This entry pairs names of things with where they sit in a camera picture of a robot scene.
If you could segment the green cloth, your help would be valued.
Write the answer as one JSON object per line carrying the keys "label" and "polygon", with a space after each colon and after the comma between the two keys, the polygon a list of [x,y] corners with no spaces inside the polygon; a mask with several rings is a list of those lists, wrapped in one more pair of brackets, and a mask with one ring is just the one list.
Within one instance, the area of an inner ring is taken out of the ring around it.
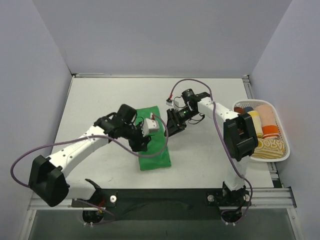
{"label": "green cloth", "polygon": [[[137,119],[136,123],[138,124],[146,118],[150,118],[152,114],[161,116],[158,106],[151,106],[146,108],[140,108],[137,110]],[[156,117],[155,120],[159,124],[159,130],[157,132],[149,134],[151,136],[151,141],[147,144],[147,151],[139,152],[140,155],[153,155],[165,146],[166,143],[166,133],[163,123]],[[169,149],[166,147],[159,155],[146,158],[139,157],[139,168],[141,171],[150,171],[159,168],[169,168],[172,166],[171,158],[169,154]]]}

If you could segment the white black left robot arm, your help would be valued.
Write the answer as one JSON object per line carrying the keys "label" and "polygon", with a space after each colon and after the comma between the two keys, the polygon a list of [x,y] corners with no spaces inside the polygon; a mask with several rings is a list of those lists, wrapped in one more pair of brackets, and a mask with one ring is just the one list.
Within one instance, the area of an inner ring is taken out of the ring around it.
{"label": "white black left robot arm", "polygon": [[149,135],[159,130],[153,116],[136,123],[137,110],[122,104],[117,112],[98,118],[76,141],[59,152],[37,156],[31,165],[29,187],[50,207],[60,204],[69,193],[67,176],[90,154],[110,142],[128,140],[131,151],[146,152]]}

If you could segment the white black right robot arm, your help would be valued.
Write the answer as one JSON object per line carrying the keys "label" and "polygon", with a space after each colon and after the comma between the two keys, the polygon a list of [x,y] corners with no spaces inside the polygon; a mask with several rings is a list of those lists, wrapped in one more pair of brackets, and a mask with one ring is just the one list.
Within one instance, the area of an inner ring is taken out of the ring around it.
{"label": "white black right robot arm", "polygon": [[211,100],[207,92],[195,94],[191,88],[182,92],[181,97],[185,106],[174,106],[176,103],[170,98],[167,103],[172,108],[166,110],[168,135],[171,137],[185,130],[187,121],[197,115],[210,118],[215,127],[223,128],[223,133],[217,133],[222,138],[222,146],[230,158],[231,169],[228,171],[223,186],[221,198],[224,203],[233,205],[240,199],[238,190],[245,186],[245,176],[248,161],[243,160],[254,153],[258,146],[258,137],[252,116],[248,113],[240,114],[232,111],[220,103]]}

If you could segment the yellow cream towel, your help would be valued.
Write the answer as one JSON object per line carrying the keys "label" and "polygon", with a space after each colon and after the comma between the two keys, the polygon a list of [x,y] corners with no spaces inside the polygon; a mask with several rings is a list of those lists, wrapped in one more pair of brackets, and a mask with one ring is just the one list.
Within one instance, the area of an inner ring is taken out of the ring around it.
{"label": "yellow cream towel", "polygon": [[248,112],[248,114],[252,118],[254,129],[255,129],[257,137],[262,138],[263,137],[263,130],[262,130],[262,123],[261,123],[259,113],[256,110],[251,110]]}

